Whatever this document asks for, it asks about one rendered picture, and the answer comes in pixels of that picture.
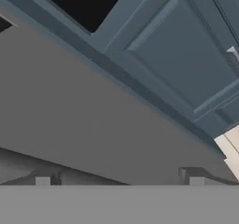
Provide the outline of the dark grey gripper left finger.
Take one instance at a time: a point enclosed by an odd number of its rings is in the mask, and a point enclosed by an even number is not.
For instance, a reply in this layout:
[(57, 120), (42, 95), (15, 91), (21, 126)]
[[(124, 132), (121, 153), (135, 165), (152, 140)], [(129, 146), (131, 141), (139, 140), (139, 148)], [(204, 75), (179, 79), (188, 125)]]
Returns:
[(0, 186), (60, 186), (61, 184), (60, 172), (33, 171), (29, 175), (4, 181)]

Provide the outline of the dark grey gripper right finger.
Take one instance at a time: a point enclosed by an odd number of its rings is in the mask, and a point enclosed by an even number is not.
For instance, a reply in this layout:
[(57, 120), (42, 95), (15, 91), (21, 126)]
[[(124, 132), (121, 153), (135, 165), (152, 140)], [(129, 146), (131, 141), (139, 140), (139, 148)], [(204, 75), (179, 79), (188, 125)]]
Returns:
[(212, 175), (202, 167), (180, 167), (178, 178), (181, 185), (188, 186), (239, 186), (238, 182)]

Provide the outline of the blue-grey cupboard door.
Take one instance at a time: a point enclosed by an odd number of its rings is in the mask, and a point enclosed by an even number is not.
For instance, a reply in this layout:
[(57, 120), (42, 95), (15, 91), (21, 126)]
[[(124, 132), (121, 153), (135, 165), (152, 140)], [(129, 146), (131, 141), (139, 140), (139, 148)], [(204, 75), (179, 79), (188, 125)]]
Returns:
[(225, 51), (233, 43), (223, 20), (209, 19), (198, 0), (143, 0), (105, 53), (195, 121), (239, 92), (239, 70)]

